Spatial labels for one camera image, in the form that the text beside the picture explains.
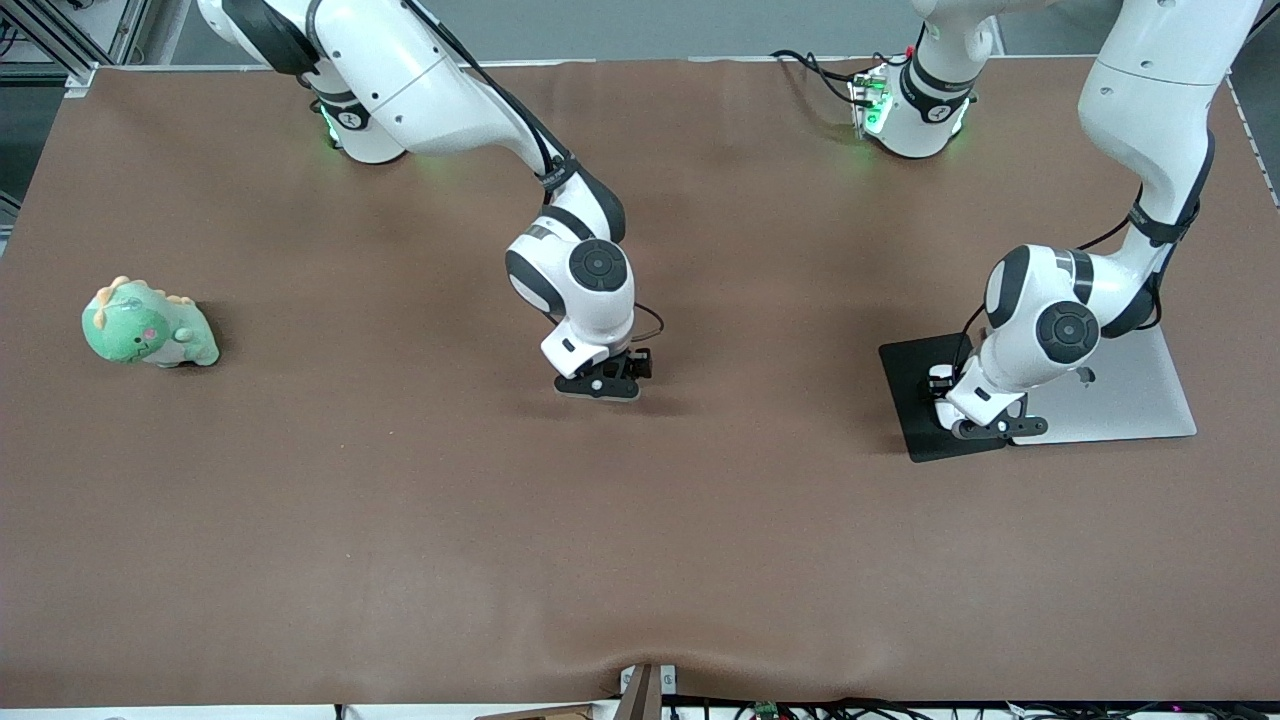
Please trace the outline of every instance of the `floor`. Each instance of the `floor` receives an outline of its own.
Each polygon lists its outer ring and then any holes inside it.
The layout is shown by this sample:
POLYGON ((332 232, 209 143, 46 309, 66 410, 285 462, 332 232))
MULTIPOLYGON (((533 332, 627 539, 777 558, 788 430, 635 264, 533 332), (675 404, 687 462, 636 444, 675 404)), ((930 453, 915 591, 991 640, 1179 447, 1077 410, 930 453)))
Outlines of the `floor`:
MULTIPOLYGON (((1120 0, 1061 0, 1001 18, 1010 55, 1092 54, 1120 0)), ((483 61, 765 55, 780 47, 869 55, 910 42, 905 0, 438 0, 431 9, 483 61), (502 22, 493 22, 502 18, 502 22)), ((256 64, 202 22, 192 0, 154 0, 137 60, 165 65, 256 64)), ((1261 158, 1280 168, 1280 20, 1244 47, 1233 83, 1261 158)), ((60 102, 56 87, 6 87, 0 73, 0 191, 26 195, 60 102)))

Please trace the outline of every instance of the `cable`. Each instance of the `cable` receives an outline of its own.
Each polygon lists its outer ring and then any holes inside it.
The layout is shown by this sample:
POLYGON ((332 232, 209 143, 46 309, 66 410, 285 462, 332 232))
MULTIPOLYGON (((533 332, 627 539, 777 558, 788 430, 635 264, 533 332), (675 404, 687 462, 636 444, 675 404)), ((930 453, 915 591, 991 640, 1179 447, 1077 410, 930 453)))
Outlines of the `cable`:
POLYGON ((644 334, 639 334, 639 336, 631 338, 631 342, 644 342, 646 340, 653 340, 653 338, 660 336, 662 331, 667 329, 667 322, 662 319, 662 315, 659 315, 658 313, 653 311, 652 309, 649 309, 649 307, 646 307, 644 305, 640 305, 639 302, 636 302, 635 305, 636 305, 637 309, 644 310, 645 313, 653 315, 654 320, 658 320, 658 329, 649 331, 649 332, 646 332, 644 334))
POLYGON ((1165 307, 1160 301, 1160 287, 1165 284, 1165 270, 1169 269, 1169 263, 1174 259, 1174 252, 1178 251, 1178 245, 1179 243, 1175 243, 1169 249, 1169 255, 1165 255, 1165 261, 1160 265, 1160 272, 1156 273, 1153 278, 1147 281, 1147 290, 1151 292, 1151 302, 1155 305, 1155 316, 1149 322, 1134 328, 1135 331, 1149 331, 1151 328, 1158 325, 1160 320, 1165 318, 1165 307))
POLYGON ((1093 247, 1094 245, 1098 245, 1098 243, 1106 241, 1107 238, 1110 238, 1115 233, 1123 231, 1124 227, 1128 225, 1128 224, 1129 224, 1129 215, 1125 215, 1124 219, 1120 220, 1119 225, 1108 229, 1106 233, 1103 233, 1103 234, 1101 234, 1101 236, 1091 240, 1089 242, 1085 242, 1084 245, 1076 246, 1076 250, 1088 250, 1088 249, 1093 247))
POLYGON ((872 106, 872 102, 869 102, 867 100, 858 100, 856 97, 850 97, 850 96, 845 95, 844 92, 841 92, 840 90, 837 90, 835 85, 831 85, 832 79, 840 81, 840 82, 849 82, 850 79, 852 79, 854 76, 852 74, 844 76, 844 74, 833 73, 833 72, 823 68, 822 64, 818 63, 818 58, 813 53, 809 53, 808 55, 801 56, 795 50, 778 50, 778 51, 771 53, 769 56, 771 58, 778 58, 778 59, 782 59, 782 58, 795 58, 796 60, 800 61, 801 65, 804 65, 805 68, 808 68, 809 70, 812 70, 814 73, 818 73, 818 77, 822 78, 823 85, 826 85, 827 90, 829 90, 831 94, 835 95, 836 97, 840 97, 845 102, 849 102, 850 105, 856 105, 859 108, 870 108, 872 106))
POLYGON ((1256 23, 1253 23, 1253 27, 1249 28, 1249 32, 1245 33, 1245 37, 1248 37, 1248 36, 1253 35, 1254 32, 1258 32, 1260 29, 1262 29, 1262 26, 1265 26, 1267 23, 1267 20, 1271 19, 1271 15, 1276 14, 1276 10, 1280 10, 1280 3, 1276 3, 1275 5, 1271 5, 1270 10, 1267 10, 1266 13, 1262 13, 1262 17, 1258 18, 1256 23))
POLYGON ((13 50, 14 44, 18 42, 18 28, 9 24, 9 20, 0 19, 0 58, 4 58, 10 50, 13 50))
POLYGON ((960 368, 960 352, 964 351, 964 341, 965 341, 966 337, 969 337, 969 328, 973 327, 973 322, 978 319, 978 315, 982 315, 982 309, 983 309, 983 306, 979 305, 978 309, 973 311, 973 315, 969 315, 969 319, 965 320, 964 328, 960 329, 960 340, 956 341, 956 354, 951 357, 951 380, 952 382, 960 379, 960 370, 961 370, 961 368, 960 368))

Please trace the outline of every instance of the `table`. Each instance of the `table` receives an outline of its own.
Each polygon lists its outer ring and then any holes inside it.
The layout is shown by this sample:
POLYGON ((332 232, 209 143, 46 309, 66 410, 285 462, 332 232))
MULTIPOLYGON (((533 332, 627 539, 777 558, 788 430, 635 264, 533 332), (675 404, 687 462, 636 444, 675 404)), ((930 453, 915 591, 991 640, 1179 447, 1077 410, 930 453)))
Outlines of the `table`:
POLYGON ((992 61, 923 161, 795 64, 495 72, 627 204, 668 331, 622 406, 550 389, 508 152, 360 167, 288 77, 100 72, 0 261, 3 702, 580 700, 644 660, 745 697, 1276 697, 1280 217, 1225 91, 1165 284, 1199 434, 899 436, 877 347, 1133 200, 1088 67, 992 61), (196 299, 223 360, 93 356, 116 274, 196 299))

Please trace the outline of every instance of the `green plush toy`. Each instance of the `green plush toy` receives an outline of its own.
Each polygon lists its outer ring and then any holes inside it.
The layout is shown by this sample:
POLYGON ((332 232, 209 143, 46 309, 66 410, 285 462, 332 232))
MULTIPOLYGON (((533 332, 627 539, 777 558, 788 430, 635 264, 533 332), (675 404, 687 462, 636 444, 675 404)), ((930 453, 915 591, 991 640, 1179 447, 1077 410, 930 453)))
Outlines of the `green plush toy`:
POLYGON ((218 345, 209 320, 189 297, 166 296, 120 275, 97 291, 81 315, 84 340, 111 363, 212 365, 218 345))

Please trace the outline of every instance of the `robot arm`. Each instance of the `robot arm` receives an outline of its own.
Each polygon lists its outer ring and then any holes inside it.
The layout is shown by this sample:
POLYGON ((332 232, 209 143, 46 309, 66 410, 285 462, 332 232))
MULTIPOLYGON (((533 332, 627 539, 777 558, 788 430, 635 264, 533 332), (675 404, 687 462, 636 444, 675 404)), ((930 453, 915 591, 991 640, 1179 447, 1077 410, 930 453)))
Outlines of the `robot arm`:
POLYGON ((960 132, 973 86, 996 44, 993 17, 1057 0, 911 0, 923 18, 915 50, 873 68, 855 97, 859 131, 904 158, 928 158, 960 132))
POLYGON ((425 8, 416 0, 198 3, 219 35, 311 87, 330 131, 356 160, 485 145, 515 152, 543 184, 544 199, 507 250, 507 274, 521 297, 556 322, 541 350, 564 378, 557 387, 614 400, 639 395, 634 380, 646 374, 646 356, 628 351, 635 282, 618 247, 626 233, 622 204, 425 8), (460 69, 451 50, 485 82, 460 69), (621 370, 600 378, 604 365, 621 370))
MULTIPOLYGON (((1021 246, 987 282, 989 336, 937 402, 966 437, 1025 392, 1079 368, 1103 338, 1148 320, 1174 249, 1199 210, 1213 159, 1208 108, 1260 0, 1125 0, 1080 95, 1085 133, 1142 179, 1129 231, 1110 255, 1021 246)), ((945 368, 951 374, 951 368, 945 368)), ((938 379, 942 369, 934 368, 938 379)))

